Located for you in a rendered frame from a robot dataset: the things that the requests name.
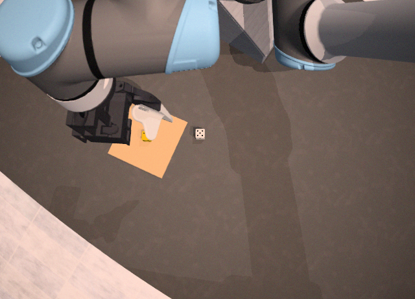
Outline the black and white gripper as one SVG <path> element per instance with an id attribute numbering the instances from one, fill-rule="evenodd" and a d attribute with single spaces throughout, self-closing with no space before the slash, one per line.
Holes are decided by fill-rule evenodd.
<path id="1" fill-rule="evenodd" d="M 161 119 L 173 123 L 170 113 L 153 94 L 113 78 L 110 92 L 98 106 L 84 112 L 67 110 L 65 124 L 72 128 L 71 135 L 84 143 L 89 140 L 130 146 L 132 120 L 128 116 L 132 104 L 133 119 L 143 125 L 151 141 L 157 136 Z"/>

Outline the orange flat mat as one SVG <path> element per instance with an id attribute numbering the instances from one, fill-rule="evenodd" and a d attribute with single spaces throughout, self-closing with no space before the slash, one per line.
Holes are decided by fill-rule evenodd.
<path id="1" fill-rule="evenodd" d="M 129 112 L 129 119 L 132 120 L 130 146 L 112 143 L 108 154 L 162 178 L 187 122 L 174 116 L 173 123 L 162 119 L 156 138 L 151 142 L 142 141 L 144 128 L 132 118 L 133 106 Z"/>

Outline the yellow die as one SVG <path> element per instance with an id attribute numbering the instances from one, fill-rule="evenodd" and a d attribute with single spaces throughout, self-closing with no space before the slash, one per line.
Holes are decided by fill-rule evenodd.
<path id="1" fill-rule="evenodd" d="M 142 131 L 142 136 L 141 136 L 141 139 L 142 139 L 143 141 L 146 141 L 146 142 L 151 142 L 151 140 L 147 139 L 147 137 L 146 137 L 146 135 L 145 135 L 145 131 Z"/>

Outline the white die with black pips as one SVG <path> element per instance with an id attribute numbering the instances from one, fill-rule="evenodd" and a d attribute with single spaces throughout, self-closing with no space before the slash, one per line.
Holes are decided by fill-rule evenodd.
<path id="1" fill-rule="evenodd" d="M 205 130 L 204 129 L 196 129 L 195 137 L 196 137 L 196 139 L 205 139 Z"/>

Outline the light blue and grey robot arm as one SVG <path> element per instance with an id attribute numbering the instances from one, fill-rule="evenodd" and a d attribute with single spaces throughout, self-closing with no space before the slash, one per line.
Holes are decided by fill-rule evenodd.
<path id="1" fill-rule="evenodd" d="M 272 0 L 272 17 L 286 67 L 325 71 L 346 56 L 415 63 L 415 0 Z M 208 68 L 219 53 L 217 0 L 0 4 L 0 56 L 73 112 L 98 106 L 113 78 Z"/>

